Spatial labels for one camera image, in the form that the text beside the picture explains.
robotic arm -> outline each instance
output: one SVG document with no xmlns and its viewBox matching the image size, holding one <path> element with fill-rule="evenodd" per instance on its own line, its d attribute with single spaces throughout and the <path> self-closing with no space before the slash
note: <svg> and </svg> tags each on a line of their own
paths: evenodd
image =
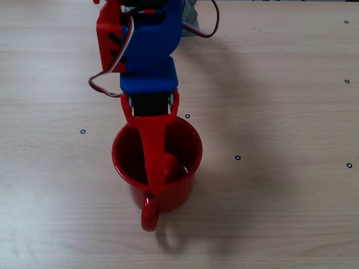
<svg viewBox="0 0 359 269">
<path fill-rule="evenodd" d="M 121 98 L 127 123 L 140 131 L 145 167 L 154 196 L 163 191 L 166 126 L 176 120 L 179 105 L 178 79 L 173 58 L 185 28 L 208 38 L 182 22 L 184 0 L 107 0 L 97 21 L 103 71 L 89 80 L 90 86 L 113 98 Z M 123 94 L 114 94 L 94 83 L 105 73 L 120 73 Z"/>
</svg>

gray object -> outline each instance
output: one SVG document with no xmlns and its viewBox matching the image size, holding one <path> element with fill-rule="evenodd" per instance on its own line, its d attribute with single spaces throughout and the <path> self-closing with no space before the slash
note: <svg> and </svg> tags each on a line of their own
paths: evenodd
<svg viewBox="0 0 359 269">
<path fill-rule="evenodd" d="M 185 0 L 185 9 L 183 10 L 183 21 L 186 23 L 196 27 L 197 29 L 200 28 L 197 20 L 197 11 L 195 10 L 195 4 L 197 0 Z M 195 34 L 183 30 L 182 36 L 196 36 Z"/>
</svg>

red mug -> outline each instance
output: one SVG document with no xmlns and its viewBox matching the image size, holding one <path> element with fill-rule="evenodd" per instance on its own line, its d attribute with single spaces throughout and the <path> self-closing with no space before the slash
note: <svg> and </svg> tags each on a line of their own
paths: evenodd
<svg viewBox="0 0 359 269">
<path fill-rule="evenodd" d="M 156 229 L 161 212 L 172 211 L 187 200 L 192 192 L 194 173 L 202 159 L 202 142 L 196 129 L 177 117 L 166 126 L 165 151 L 179 162 L 166 180 L 164 191 L 153 196 L 144 166 L 144 149 L 140 132 L 125 125 L 117 134 L 112 146 L 112 161 L 120 176 L 129 184 L 132 198 L 142 209 L 141 224 L 145 231 Z"/>
</svg>

table surface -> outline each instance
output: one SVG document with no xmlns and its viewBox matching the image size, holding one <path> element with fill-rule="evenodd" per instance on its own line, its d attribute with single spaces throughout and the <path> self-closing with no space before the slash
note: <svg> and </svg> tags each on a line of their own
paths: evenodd
<svg viewBox="0 0 359 269">
<path fill-rule="evenodd" d="M 194 191 L 146 233 L 111 161 L 120 103 L 87 83 L 100 6 L 2 0 L 1 269 L 359 267 L 359 5 L 218 5 L 173 54 Z"/>
</svg>

wooden table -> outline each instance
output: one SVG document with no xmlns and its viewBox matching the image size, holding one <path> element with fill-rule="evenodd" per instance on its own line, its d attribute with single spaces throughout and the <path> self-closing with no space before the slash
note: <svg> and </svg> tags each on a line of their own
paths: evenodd
<svg viewBox="0 0 359 269">
<path fill-rule="evenodd" d="M 146 233 L 111 161 L 120 103 L 87 84 L 100 7 L 2 0 L 1 269 L 359 267 L 359 5 L 219 7 L 216 36 L 173 55 L 204 147 L 195 189 Z"/>
</svg>

